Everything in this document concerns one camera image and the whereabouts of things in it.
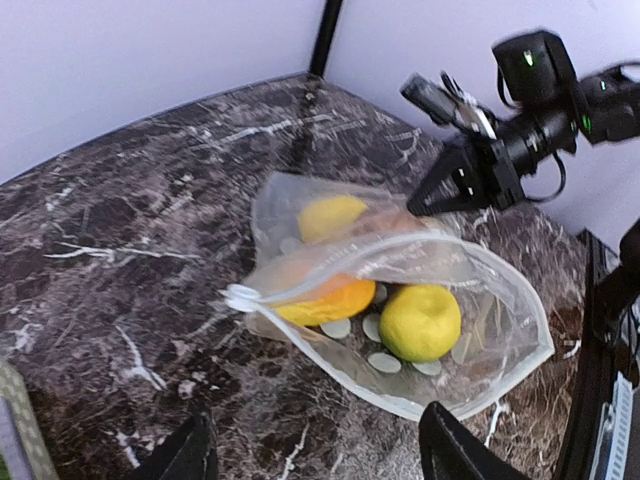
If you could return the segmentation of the clear zip top bag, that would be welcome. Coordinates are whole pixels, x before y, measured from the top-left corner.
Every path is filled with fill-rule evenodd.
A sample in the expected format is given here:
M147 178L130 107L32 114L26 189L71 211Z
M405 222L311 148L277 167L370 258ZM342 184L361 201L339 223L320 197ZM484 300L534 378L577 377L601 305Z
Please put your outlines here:
M372 405L418 420L436 401L464 419L553 355L528 280L400 196L275 173L251 214L256 266L226 304Z

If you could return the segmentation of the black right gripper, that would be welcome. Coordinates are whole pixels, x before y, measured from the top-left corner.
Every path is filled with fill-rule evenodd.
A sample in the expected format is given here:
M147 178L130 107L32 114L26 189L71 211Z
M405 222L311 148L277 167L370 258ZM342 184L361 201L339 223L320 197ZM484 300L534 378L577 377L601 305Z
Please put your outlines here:
M530 152L522 139L466 137L462 145L464 148L447 146L441 152L407 201L407 210L412 215L487 207L506 210L525 200L518 165L528 162ZM452 180L459 168L465 167L464 194L457 190L456 195L437 196L444 183Z

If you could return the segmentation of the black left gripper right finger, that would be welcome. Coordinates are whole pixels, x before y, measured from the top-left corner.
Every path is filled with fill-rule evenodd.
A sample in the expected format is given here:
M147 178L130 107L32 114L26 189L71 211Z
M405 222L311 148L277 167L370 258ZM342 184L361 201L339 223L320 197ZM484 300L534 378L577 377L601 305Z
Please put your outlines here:
M426 407L419 421L419 448L425 479L528 479L489 451L437 401Z

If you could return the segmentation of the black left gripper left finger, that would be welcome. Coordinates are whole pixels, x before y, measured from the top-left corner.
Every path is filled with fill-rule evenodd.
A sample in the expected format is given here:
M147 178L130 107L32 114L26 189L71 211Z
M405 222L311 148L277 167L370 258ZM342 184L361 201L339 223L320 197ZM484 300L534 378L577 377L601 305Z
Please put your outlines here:
M216 480L217 434L208 412L193 412L131 473L132 480Z

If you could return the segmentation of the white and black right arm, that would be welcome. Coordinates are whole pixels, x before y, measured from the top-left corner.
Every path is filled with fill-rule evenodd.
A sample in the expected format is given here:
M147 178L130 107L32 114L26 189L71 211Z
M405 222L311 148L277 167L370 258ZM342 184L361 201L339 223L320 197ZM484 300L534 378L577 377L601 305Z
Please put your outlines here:
M574 154L578 136L596 145L639 135L639 84L623 64L580 79L562 39L547 30L508 37L492 52L499 97L515 113L509 119L496 117L447 74L440 83L415 74L401 89L436 125L460 132L408 200L415 216L506 210L532 199L522 178L548 157Z

